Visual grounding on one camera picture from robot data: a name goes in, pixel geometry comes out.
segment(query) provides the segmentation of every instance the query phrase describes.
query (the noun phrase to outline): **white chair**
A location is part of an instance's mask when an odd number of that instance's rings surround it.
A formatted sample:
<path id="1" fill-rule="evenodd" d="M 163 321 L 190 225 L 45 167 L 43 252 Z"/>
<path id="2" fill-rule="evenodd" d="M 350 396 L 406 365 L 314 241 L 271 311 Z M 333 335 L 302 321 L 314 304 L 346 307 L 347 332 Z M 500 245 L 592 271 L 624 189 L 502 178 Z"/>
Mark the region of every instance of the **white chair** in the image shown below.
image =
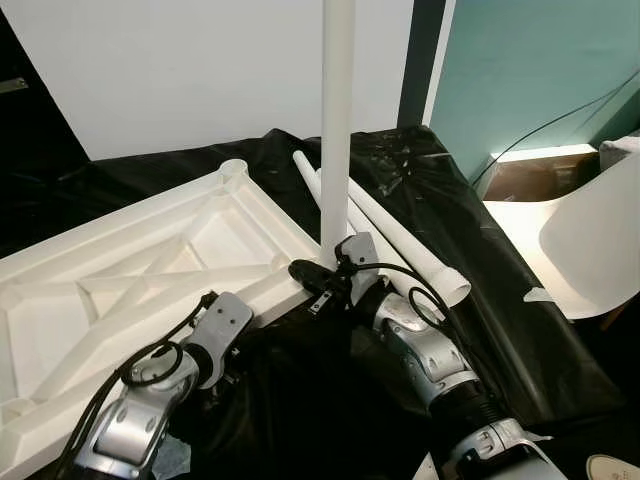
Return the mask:
<path id="1" fill-rule="evenodd" d="M 568 319 L 640 290 L 640 154 L 556 200 L 484 204 Z"/>

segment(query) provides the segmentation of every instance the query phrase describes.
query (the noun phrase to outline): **teal wall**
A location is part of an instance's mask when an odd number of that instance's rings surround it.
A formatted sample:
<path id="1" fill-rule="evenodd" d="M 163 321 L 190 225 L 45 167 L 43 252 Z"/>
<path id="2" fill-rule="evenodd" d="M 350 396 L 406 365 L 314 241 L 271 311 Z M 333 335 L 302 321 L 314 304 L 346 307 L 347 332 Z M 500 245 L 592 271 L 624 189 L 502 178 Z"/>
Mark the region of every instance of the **teal wall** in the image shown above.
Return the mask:
<path id="1" fill-rule="evenodd" d="M 458 0 L 430 126 L 467 177 L 640 67 L 639 0 Z M 640 119 L 638 77 L 518 148 L 596 143 Z"/>

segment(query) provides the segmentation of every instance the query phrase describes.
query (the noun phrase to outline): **black plastic sheet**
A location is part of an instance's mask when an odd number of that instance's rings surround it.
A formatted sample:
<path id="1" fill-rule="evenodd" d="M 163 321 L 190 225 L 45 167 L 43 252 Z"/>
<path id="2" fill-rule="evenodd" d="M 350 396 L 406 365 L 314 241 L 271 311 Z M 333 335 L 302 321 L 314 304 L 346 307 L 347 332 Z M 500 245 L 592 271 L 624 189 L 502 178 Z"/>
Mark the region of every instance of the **black plastic sheet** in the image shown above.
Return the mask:
<path id="1" fill-rule="evenodd" d="M 3 190 L 2 214 L 5 225 L 11 225 L 11 231 L 3 237 L 0 253 L 6 255 L 212 172 L 229 158 L 246 160 L 249 174 L 258 185 L 318 239 L 319 210 L 291 159 L 296 149 L 303 150 L 310 161 L 319 166 L 318 139 L 302 141 L 280 130 L 272 130 L 260 139 L 94 162 L 53 181 L 5 177 L 3 183 L 7 188 Z M 454 308 L 454 313 L 464 326 L 464 338 L 473 351 L 475 368 L 521 423 L 549 433 L 575 433 L 573 425 L 598 421 L 623 405 L 617 388 L 584 348 L 558 308 L 549 302 L 522 301 L 526 292 L 540 286 L 538 280 L 430 130 L 408 128 L 354 134 L 351 176 L 446 264 L 457 268 L 471 281 L 471 294 Z M 286 320 L 282 319 L 280 323 L 285 325 Z M 329 326 L 337 328 L 335 323 Z M 344 331 L 338 330 L 342 332 L 340 341 L 344 342 Z M 338 341 L 339 335 L 334 338 L 333 334 L 335 332 L 329 332 L 324 337 L 328 344 L 331 344 L 329 337 Z M 351 471 L 355 477 L 403 478 L 405 472 L 398 470 L 398 464 L 416 466 L 413 446 L 424 448 L 429 443 L 429 435 L 420 424 L 422 417 L 415 397 L 401 371 L 393 367 L 392 358 L 375 350 L 372 346 L 375 342 L 370 342 L 371 348 L 360 349 L 355 342 L 354 348 L 359 355 L 350 357 L 345 353 L 344 344 L 341 348 L 330 348 L 319 339 L 306 350 L 300 350 L 293 341 L 285 342 L 287 348 L 278 350 L 278 342 L 282 340 L 279 335 L 270 329 L 256 334 L 258 340 L 254 338 L 254 347 L 247 350 L 255 352 L 255 361 L 245 353 L 242 356 L 245 363 L 236 366 L 239 378 L 244 379 L 238 388 L 220 397 L 215 408 L 202 410 L 202 404 L 200 409 L 194 406 L 190 410 L 194 415 L 191 424 L 202 425 L 201 433 L 206 436 L 206 440 L 193 437 L 197 429 L 189 431 L 184 427 L 183 436 L 191 435 L 190 440 L 196 445 L 194 458 L 200 458 L 207 468 L 218 468 L 219 471 L 227 468 L 231 471 L 232 465 L 236 468 L 240 465 L 248 469 L 247 472 L 257 472 L 261 468 L 279 472 L 282 465 L 274 466 L 269 463 L 271 457 L 259 456 L 256 452 L 257 445 L 268 445 L 274 458 L 288 458 L 293 461 L 291 465 L 305 463 L 307 469 L 313 469 L 325 460 L 327 465 L 339 465 L 328 460 L 336 455 L 336 450 L 327 445 L 329 457 L 325 457 L 322 442 L 315 441 L 328 442 L 334 438 L 336 445 L 343 449 L 347 444 L 363 446 L 352 449 L 350 458 L 354 461 L 351 467 L 360 469 L 358 475 L 355 475 L 356 470 Z M 295 338 L 304 344 L 304 335 Z M 300 355 L 298 362 L 292 352 Z M 316 368 L 322 366 L 318 360 L 322 356 L 333 368 Z M 305 377 L 305 372 L 313 378 Z M 325 382 L 319 391 L 315 390 L 319 388 L 314 383 L 316 378 L 318 382 Z M 311 410 L 295 411 L 296 402 L 281 393 L 286 391 L 293 395 L 291 391 L 296 391 L 296 385 L 304 393 L 296 394 L 298 396 L 294 398 L 300 404 L 313 407 Z M 367 395 L 359 396 L 360 390 L 353 388 L 354 385 L 360 385 Z M 378 391 L 383 393 L 377 395 L 375 392 Z M 275 403 L 268 401 L 272 393 L 278 399 Z M 340 398 L 344 400 L 344 410 L 337 408 Z M 358 409 L 359 405 L 367 406 L 367 398 L 376 408 Z M 331 406 L 327 412 L 332 413 L 316 419 L 313 409 L 320 408 L 323 400 Z M 374 411 L 386 416 L 378 430 L 370 426 L 375 425 Z M 281 430 L 270 430 L 276 425 L 275 420 L 293 413 L 297 416 L 292 418 L 298 419 L 297 422 L 278 424 Z M 349 423 L 347 420 L 351 417 L 354 420 Z M 392 420 L 392 425 L 387 424 L 388 419 Z M 254 420 L 262 422 L 266 428 L 259 434 L 262 438 L 258 443 L 251 441 L 258 435 L 252 424 Z M 414 423 L 419 428 L 412 429 Z M 183 416 L 180 424 L 189 425 L 189 419 Z M 394 425 L 402 428 L 395 430 Z M 322 431 L 318 436 L 314 436 L 316 429 Z M 280 433 L 277 437 L 269 437 L 272 433 L 275 435 L 274 432 Z M 341 442 L 343 438 L 350 441 L 345 444 Z M 373 446 L 369 440 L 376 440 Z M 411 443 L 411 448 L 393 450 L 394 442 L 405 440 Z M 629 432 L 625 442 L 638 445 L 637 434 Z M 309 445 L 309 452 L 315 452 L 313 455 L 302 455 L 305 444 Z M 374 448 L 376 445 L 384 447 L 382 450 L 396 452 L 398 463 L 385 464 L 382 452 Z M 372 453 L 367 456 L 364 453 L 367 451 Z M 253 455 L 258 456 L 252 464 Z M 301 461 L 296 463 L 292 455 L 301 455 Z M 363 467 L 365 457 L 372 462 L 370 469 Z M 575 458 L 580 458 L 581 462 L 586 459 L 580 455 Z M 308 463 L 313 461 L 316 463 L 309 467 Z M 334 478 L 344 476 L 339 472 L 318 471 Z"/>

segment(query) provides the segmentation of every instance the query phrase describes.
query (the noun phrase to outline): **white plastic frame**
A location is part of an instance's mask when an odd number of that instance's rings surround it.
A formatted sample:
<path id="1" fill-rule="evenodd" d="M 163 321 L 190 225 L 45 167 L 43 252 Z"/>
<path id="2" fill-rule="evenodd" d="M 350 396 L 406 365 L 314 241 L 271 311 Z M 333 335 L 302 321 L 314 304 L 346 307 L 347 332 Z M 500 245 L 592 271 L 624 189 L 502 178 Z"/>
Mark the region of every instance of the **white plastic frame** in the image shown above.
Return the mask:
<path id="1" fill-rule="evenodd" d="M 0 478 L 51 462 L 115 366 L 203 293 L 235 292 L 263 326 L 307 298 L 287 267 L 318 253 L 229 160 L 0 260 Z"/>

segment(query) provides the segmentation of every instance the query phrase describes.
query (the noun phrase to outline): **white curved chair backrest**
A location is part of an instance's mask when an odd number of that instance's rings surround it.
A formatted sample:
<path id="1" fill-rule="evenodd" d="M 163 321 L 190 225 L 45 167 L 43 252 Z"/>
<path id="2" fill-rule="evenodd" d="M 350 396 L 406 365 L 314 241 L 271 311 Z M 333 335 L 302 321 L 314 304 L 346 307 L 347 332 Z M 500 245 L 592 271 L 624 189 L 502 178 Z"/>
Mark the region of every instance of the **white curved chair backrest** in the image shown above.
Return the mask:
<path id="1" fill-rule="evenodd" d="M 585 298 L 633 297 L 640 290 L 640 154 L 559 199 L 539 242 Z"/>

